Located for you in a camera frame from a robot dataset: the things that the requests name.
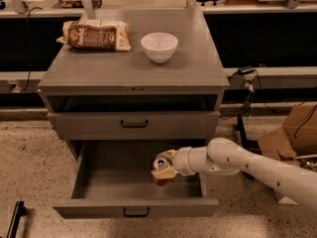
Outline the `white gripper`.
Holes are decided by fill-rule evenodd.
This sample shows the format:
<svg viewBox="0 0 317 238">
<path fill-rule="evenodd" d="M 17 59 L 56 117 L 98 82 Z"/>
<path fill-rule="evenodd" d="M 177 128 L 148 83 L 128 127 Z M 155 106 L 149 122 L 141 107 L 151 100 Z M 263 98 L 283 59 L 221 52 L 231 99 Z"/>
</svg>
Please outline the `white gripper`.
<svg viewBox="0 0 317 238">
<path fill-rule="evenodd" d="M 174 179 L 177 174 L 187 177 L 192 175 L 189 164 L 190 148 L 167 150 L 157 155 L 157 161 L 170 162 L 172 166 L 153 167 L 151 174 L 156 179 Z"/>
</svg>

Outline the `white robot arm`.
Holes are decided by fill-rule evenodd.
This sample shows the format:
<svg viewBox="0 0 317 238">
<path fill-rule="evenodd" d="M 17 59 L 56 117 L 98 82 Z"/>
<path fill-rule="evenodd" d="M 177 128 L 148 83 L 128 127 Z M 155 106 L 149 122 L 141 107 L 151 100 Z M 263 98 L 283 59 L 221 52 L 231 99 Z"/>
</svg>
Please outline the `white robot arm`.
<svg viewBox="0 0 317 238">
<path fill-rule="evenodd" d="M 315 172 L 254 154 L 229 139 L 215 138 L 204 147 L 161 152 L 153 167 L 152 176 L 156 179 L 197 173 L 233 176 L 244 172 L 296 203 L 317 209 Z"/>
</svg>

